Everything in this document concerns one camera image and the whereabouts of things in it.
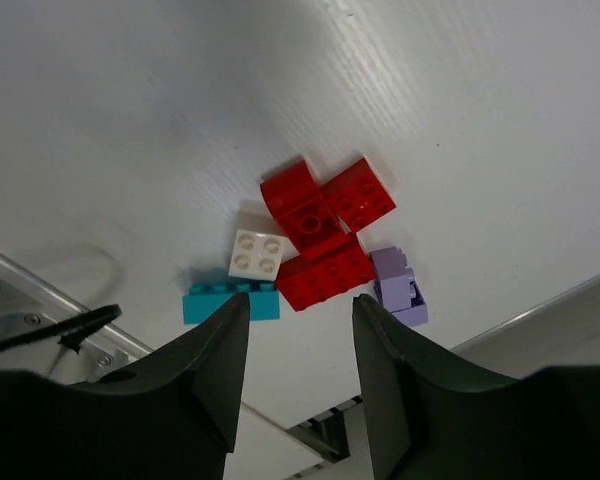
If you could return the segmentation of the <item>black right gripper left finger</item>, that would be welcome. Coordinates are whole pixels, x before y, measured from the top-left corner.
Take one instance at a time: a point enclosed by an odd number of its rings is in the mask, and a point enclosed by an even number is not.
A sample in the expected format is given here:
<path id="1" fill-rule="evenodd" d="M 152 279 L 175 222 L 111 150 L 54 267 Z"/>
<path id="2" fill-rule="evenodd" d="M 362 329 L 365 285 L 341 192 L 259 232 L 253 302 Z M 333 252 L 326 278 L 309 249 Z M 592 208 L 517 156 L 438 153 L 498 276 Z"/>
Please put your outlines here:
<path id="1" fill-rule="evenodd" d="M 96 382 L 0 370 L 0 479 L 219 479 L 235 447 L 250 302 Z"/>

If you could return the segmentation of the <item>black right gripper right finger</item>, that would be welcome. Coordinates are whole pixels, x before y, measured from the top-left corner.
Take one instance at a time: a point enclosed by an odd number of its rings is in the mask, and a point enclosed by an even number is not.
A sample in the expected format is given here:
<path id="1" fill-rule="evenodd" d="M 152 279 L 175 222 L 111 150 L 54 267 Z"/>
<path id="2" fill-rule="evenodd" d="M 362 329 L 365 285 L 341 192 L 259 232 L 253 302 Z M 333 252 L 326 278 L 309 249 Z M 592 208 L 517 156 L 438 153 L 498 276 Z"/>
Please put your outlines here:
<path id="1" fill-rule="evenodd" d="M 501 375 L 367 294 L 352 320 L 376 478 L 600 479 L 600 366 Z"/>

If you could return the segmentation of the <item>red curved lego brick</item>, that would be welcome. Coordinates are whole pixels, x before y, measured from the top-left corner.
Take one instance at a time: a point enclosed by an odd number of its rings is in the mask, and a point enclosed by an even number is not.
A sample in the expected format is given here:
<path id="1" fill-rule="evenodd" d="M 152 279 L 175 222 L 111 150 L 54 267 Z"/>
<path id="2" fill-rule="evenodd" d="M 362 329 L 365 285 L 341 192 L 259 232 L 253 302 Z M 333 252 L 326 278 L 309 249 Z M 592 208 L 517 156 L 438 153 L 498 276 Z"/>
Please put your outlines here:
<path id="1" fill-rule="evenodd" d="M 342 226 L 303 157 L 266 178 L 260 191 L 269 213 L 303 259 L 316 260 L 349 243 L 359 245 Z"/>

